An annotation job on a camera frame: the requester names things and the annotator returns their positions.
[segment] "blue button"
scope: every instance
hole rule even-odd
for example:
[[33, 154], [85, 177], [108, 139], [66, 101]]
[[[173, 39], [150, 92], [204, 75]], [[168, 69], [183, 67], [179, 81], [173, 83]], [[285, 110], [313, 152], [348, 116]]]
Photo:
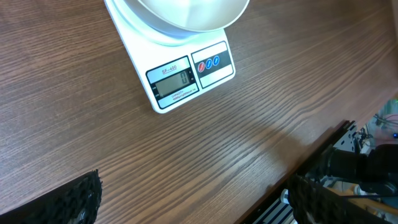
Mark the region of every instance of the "blue button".
[[213, 65], [217, 66], [220, 62], [220, 57], [217, 55], [213, 58]]
[[211, 62], [211, 59], [207, 59], [207, 61], [206, 61], [206, 68], [207, 68], [207, 69], [210, 69], [212, 65], [213, 65], [213, 62]]

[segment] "wood grain surface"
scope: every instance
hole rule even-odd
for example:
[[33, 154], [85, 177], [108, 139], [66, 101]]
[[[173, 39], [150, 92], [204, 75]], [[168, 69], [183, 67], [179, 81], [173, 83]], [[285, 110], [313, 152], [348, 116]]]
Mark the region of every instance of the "wood grain surface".
[[92, 169], [96, 223], [234, 223], [398, 90], [386, 0], [252, 0], [236, 76], [157, 114], [101, 0], [0, 1], [0, 213]]

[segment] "red button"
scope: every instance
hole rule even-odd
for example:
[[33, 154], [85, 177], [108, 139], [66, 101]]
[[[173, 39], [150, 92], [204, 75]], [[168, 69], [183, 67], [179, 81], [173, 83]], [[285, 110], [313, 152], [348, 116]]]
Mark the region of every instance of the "red button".
[[200, 62], [200, 64], [198, 65], [198, 72], [203, 72], [204, 70], [205, 70], [205, 63]]

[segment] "brown wooden tabletop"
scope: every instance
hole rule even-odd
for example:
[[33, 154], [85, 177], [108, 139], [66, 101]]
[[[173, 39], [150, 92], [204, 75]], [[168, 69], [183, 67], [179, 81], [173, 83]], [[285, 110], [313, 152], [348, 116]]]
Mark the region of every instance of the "brown wooden tabletop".
[[234, 223], [398, 90], [386, 0], [252, 0], [236, 76], [151, 108], [102, 0], [0, 2], [0, 213], [92, 169], [96, 223]]

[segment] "black object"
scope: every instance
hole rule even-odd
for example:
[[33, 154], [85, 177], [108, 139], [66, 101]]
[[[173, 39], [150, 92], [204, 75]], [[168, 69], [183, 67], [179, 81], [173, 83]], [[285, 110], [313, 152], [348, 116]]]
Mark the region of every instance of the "black object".
[[[345, 135], [347, 130], [345, 127], [350, 126], [349, 121], [344, 121], [339, 124], [333, 133], [323, 142], [311, 156], [300, 165], [300, 167], [294, 171], [298, 175], [305, 175], [310, 169], [317, 165], [319, 158], [321, 158], [322, 154], [328, 149], [329, 146], [333, 146], [338, 142], [342, 136]], [[257, 206], [252, 207], [252, 212], [246, 214], [245, 217], [239, 221], [242, 224], [252, 224], [254, 223], [274, 202], [278, 200], [282, 191], [287, 188], [287, 178], [282, 180], [278, 187], [276, 187], [269, 195], [264, 196], [261, 199], [261, 202], [258, 203]]]
[[288, 200], [293, 208], [294, 219], [299, 224], [389, 223], [308, 178], [293, 175], [287, 185], [289, 190]]
[[327, 175], [359, 184], [369, 193], [398, 195], [398, 145], [383, 144], [367, 156], [329, 147], [309, 177], [321, 179]]
[[91, 171], [19, 208], [0, 215], [0, 223], [92, 224], [101, 203], [98, 170]]

